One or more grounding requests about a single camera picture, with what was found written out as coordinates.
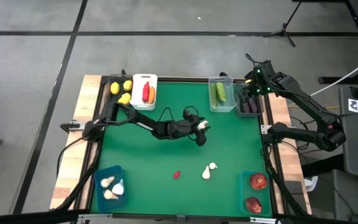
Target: camera stand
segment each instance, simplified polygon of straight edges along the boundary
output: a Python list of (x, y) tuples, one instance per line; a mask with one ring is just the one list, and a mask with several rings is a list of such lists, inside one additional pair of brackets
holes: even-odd
[(290, 42), (291, 46), (292, 47), (295, 47), (295, 43), (292, 41), (291, 37), (288, 35), (287, 33), (287, 26), (289, 25), (289, 23), (291, 22), (292, 20), (292, 17), (295, 15), (295, 13), (297, 12), (299, 6), (301, 5), (302, 1), (300, 1), (298, 3), (298, 5), (296, 6), (295, 10), (292, 12), (292, 15), (290, 17), (290, 19), (283, 24), (283, 27), (279, 30), (276, 30), (276, 31), (273, 31), (267, 35), (265, 35), (264, 37), (273, 37), (273, 36), (284, 36), (288, 39), (288, 41)]

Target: green cucumber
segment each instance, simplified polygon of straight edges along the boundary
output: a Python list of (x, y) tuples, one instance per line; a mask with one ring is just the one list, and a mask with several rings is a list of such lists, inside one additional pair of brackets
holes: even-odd
[(224, 94), (223, 83), (217, 83), (216, 84), (216, 91), (218, 93), (219, 100), (222, 101), (222, 102), (226, 102), (226, 96)]
[(211, 105), (218, 106), (218, 95), (216, 93), (216, 84), (210, 84), (211, 89)]

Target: red tomato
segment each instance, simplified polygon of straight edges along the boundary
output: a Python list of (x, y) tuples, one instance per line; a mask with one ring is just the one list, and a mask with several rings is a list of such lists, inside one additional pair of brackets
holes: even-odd
[(262, 190), (267, 186), (266, 176), (261, 173), (252, 174), (249, 182), (251, 187), (255, 190)]
[(259, 214), (262, 212), (262, 205), (259, 200), (255, 197), (250, 197), (246, 200), (246, 207), (248, 211), (254, 214)]

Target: teal container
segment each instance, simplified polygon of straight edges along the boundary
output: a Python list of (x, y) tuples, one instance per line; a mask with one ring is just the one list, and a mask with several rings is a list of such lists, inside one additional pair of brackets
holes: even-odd
[[(255, 190), (251, 187), (250, 178), (252, 174), (263, 174), (267, 180), (267, 186), (262, 190)], [(240, 210), (250, 217), (271, 217), (272, 204), (270, 202), (270, 182), (269, 176), (265, 172), (253, 172), (244, 170), (240, 174)], [(246, 200), (255, 197), (262, 206), (262, 212), (259, 214), (252, 213), (246, 206)]]
[[(100, 182), (104, 178), (109, 178), (111, 176), (114, 176), (113, 182), (109, 185), (108, 188), (111, 190), (112, 187), (120, 182), (122, 179), (124, 183), (124, 194), (123, 195), (117, 195), (118, 200), (114, 199), (105, 199), (103, 196), (103, 193), (106, 189), (102, 188), (100, 185)], [(96, 198), (98, 201), (98, 210), (100, 213), (106, 213), (110, 212), (112, 209), (122, 207), (127, 204), (127, 192), (125, 188), (125, 180), (124, 180), (124, 170), (121, 168), (121, 166), (112, 166), (106, 169), (98, 170), (94, 173), (94, 184), (96, 188)]]

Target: garlic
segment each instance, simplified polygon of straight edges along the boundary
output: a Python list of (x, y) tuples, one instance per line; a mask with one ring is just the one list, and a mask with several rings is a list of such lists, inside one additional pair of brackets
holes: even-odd
[(197, 125), (197, 129), (201, 130), (201, 129), (204, 129), (206, 128), (208, 125), (208, 121), (202, 121), (200, 122), (200, 124)]
[(209, 167), (206, 166), (206, 167), (205, 167), (205, 170), (204, 170), (204, 172), (203, 172), (203, 179), (204, 179), (204, 180), (208, 180), (210, 177), (211, 177), (211, 175), (209, 174)]
[(116, 195), (123, 195), (124, 194), (124, 182), (121, 179), (118, 184), (114, 185), (111, 190)]
[(113, 194), (111, 190), (105, 190), (103, 193), (105, 199), (118, 199), (117, 195)]
[(113, 182), (113, 180), (114, 180), (114, 176), (105, 178), (100, 182), (100, 185), (104, 188), (109, 187), (109, 185), (111, 184), (111, 182)]
[(212, 162), (212, 163), (209, 164), (209, 168), (210, 169), (216, 169), (216, 168), (218, 168), (218, 166), (214, 162)]

